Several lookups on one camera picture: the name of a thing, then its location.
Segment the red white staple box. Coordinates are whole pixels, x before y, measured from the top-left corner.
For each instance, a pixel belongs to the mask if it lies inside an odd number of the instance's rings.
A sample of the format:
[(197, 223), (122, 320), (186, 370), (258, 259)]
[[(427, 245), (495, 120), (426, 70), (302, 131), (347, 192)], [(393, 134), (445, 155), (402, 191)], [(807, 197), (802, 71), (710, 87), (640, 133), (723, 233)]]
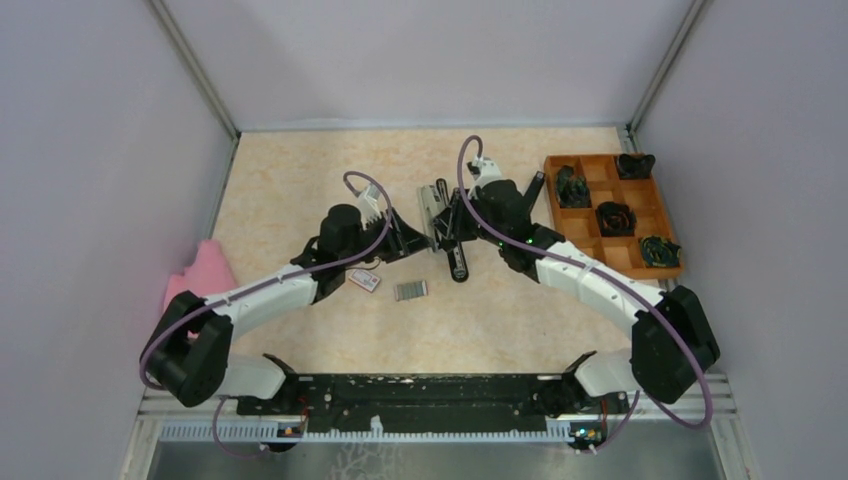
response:
[(369, 293), (373, 293), (381, 283), (380, 277), (365, 269), (353, 269), (349, 279), (354, 285)]

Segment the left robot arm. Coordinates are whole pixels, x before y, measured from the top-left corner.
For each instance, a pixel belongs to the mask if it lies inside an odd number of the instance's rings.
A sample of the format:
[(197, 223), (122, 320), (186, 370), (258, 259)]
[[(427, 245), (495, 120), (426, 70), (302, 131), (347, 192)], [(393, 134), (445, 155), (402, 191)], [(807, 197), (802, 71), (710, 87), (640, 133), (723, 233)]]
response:
[(277, 414), (288, 413), (300, 399), (298, 384), (287, 379), (292, 369), (270, 354), (236, 355), (234, 341), (329, 297), (352, 266), (375, 259), (392, 263), (430, 246), (394, 209), (365, 219), (353, 205), (335, 205), (318, 235), (278, 272), (222, 294), (174, 296), (140, 356), (141, 380), (187, 408), (214, 397), (252, 397)]

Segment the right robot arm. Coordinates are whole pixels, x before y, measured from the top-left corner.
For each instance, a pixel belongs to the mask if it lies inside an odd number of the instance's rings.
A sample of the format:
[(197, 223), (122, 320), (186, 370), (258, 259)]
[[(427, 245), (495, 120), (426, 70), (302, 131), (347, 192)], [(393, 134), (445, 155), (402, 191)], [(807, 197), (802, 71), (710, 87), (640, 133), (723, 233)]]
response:
[(720, 350), (696, 294), (633, 280), (532, 222), (543, 185), (543, 173), (525, 191), (503, 178), (486, 177), (472, 190), (450, 189), (439, 178), (419, 189), (418, 202), (435, 247), (447, 251), (461, 277), (467, 271), (461, 244), (485, 240), (512, 270), (574, 296), (627, 334), (629, 348), (589, 352), (567, 368), (563, 398), (572, 410), (588, 412), (603, 395), (619, 391), (640, 390), (673, 404), (691, 387), (705, 388)]

